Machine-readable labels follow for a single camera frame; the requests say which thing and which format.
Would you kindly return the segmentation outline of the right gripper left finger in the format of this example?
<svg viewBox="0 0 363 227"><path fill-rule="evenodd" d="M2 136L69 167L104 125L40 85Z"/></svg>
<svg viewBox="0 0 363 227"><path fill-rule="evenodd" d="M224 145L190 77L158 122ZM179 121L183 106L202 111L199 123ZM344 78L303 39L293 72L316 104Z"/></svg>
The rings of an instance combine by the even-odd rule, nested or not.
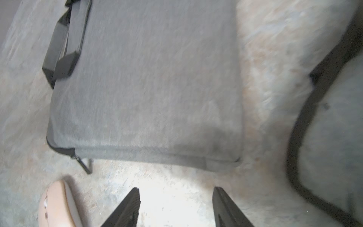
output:
<svg viewBox="0 0 363 227"><path fill-rule="evenodd" d="M140 210L140 190L132 188L102 227L136 227Z"/></svg>

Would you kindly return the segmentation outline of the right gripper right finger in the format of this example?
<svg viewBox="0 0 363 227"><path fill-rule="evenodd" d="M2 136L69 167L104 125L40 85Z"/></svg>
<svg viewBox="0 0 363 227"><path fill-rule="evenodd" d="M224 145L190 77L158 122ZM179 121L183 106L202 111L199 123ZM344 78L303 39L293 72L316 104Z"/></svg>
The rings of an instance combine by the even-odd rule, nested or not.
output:
<svg viewBox="0 0 363 227"><path fill-rule="evenodd" d="M254 227L222 187L212 196L216 227Z"/></svg>

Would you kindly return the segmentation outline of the grey laptop bag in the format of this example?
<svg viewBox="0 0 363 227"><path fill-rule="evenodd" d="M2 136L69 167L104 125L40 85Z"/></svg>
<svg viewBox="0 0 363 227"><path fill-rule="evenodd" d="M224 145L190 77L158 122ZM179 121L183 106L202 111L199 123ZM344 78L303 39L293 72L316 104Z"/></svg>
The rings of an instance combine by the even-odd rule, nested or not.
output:
<svg viewBox="0 0 363 227"><path fill-rule="evenodd" d="M314 88L291 132L290 184L345 227L363 224L363 9L311 71Z"/></svg>
<svg viewBox="0 0 363 227"><path fill-rule="evenodd" d="M243 152L236 1L66 1L46 139L77 161L219 172Z"/></svg>

